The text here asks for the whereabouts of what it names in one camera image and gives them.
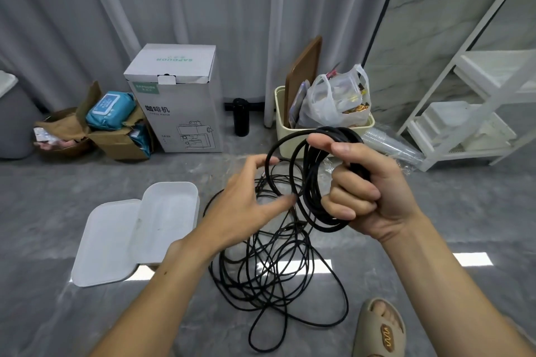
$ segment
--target gray curtain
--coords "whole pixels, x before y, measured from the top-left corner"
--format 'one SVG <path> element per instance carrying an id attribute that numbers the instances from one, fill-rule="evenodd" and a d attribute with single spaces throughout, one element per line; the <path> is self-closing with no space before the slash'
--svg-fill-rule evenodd
<path id="1" fill-rule="evenodd" d="M 76 106 L 90 81 L 127 90 L 147 42 L 216 44 L 227 100 L 266 99 L 320 34 L 320 70 L 362 60 L 385 0 L 0 0 L 0 69 L 44 106 Z"/>

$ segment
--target cord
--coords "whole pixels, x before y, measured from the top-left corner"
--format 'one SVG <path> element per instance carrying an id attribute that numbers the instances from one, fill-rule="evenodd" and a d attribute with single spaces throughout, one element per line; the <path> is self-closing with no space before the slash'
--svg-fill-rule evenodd
<path id="1" fill-rule="evenodd" d="M 277 198 L 282 195 L 277 184 L 288 184 L 291 191 L 303 198 L 304 204 L 298 199 L 297 204 L 304 215 L 305 220 L 300 220 L 296 207 L 293 206 L 286 213 L 283 221 L 276 232 L 259 230 L 249 239 L 245 240 L 245 254 L 239 259 L 228 256 L 228 250 L 219 254 L 218 260 L 213 260 L 209 265 L 209 273 L 218 290 L 225 300 L 235 309 L 246 312 L 259 312 L 249 330 L 248 343 L 255 351 L 269 353 L 276 350 L 285 340 L 288 320 L 297 320 L 312 327 L 334 327 L 345 320 L 349 311 L 348 296 L 346 291 L 331 267 L 311 243 L 310 233 L 313 228 L 323 232 L 340 230 L 347 221 L 334 219 L 322 208 L 320 204 L 320 190 L 318 188 L 318 167 L 328 153 L 309 147 L 306 141 L 298 144 L 292 158 L 281 159 L 281 162 L 289 163 L 289 175 L 274 174 L 277 165 L 269 166 L 269 159 L 274 151 L 285 141 L 311 132 L 319 132 L 333 138 L 337 142 L 362 142 L 360 137 L 350 129 L 322 127 L 317 130 L 304 130 L 292 133 L 281 139 L 272 147 L 266 156 L 265 172 L 255 180 L 255 194 L 257 198 Z M 305 148 L 303 167 L 296 162 L 300 149 Z M 359 164 L 351 164 L 350 169 L 362 178 L 369 179 L 368 171 Z M 208 202 L 203 212 L 205 216 L 211 203 L 218 197 L 223 189 L 217 192 Z M 315 222 L 318 219 L 328 227 Z M 290 261 L 299 259 L 298 268 L 292 272 L 286 272 Z M 289 305 L 298 298 L 309 286 L 314 273 L 315 259 L 320 260 L 337 282 L 344 297 L 345 309 L 342 316 L 330 323 L 316 323 L 301 319 L 288 311 Z M 284 284 L 292 280 L 292 290 L 286 290 Z M 249 303 L 244 306 L 238 302 Z M 252 334 L 263 314 L 273 309 L 282 314 L 284 319 L 283 332 L 279 341 L 272 347 L 260 348 L 253 344 Z"/>

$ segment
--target blue wet wipes package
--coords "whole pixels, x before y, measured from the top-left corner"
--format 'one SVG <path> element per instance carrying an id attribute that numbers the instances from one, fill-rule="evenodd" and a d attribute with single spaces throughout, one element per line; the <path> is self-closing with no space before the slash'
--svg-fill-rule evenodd
<path id="1" fill-rule="evenodd" d="M 108 92 L 87 113 L 86 122 L 99 130 L 119 130 L 136 107 L 134 95 L 128 92 Z"/>
<path id="2" fill-rule="evenodd" d="M 136 124 L 129 133 L 129 137 L 132 138 L 134 144 L 140 147 L 147 157 L 151 157 L 149 132 L 143 123 Z"/>

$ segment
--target gray trash bin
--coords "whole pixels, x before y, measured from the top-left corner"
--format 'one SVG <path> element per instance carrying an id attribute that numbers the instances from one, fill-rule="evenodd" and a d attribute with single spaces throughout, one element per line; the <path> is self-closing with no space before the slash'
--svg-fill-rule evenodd
<path id="1" fill-rule="evenodd" d="M 0 71 L 0 158 L 24 158 L 33 151 L 33 124 L 43 115 L 16 76 Z"/>

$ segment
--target forearm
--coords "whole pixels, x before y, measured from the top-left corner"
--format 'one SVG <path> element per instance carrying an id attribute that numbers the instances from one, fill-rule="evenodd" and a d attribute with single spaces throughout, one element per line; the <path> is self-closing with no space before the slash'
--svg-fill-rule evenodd
<path id="1" fill-rule="evenodd" d="M 424 215 L 384 249 L 439 356 L 533 356 Z"/>
<path id="2" fill-rule="evenodd" d="M 174 243 L 147 286 L 97 344 L 91 357 L 167 356 L 211 253 Z"/>

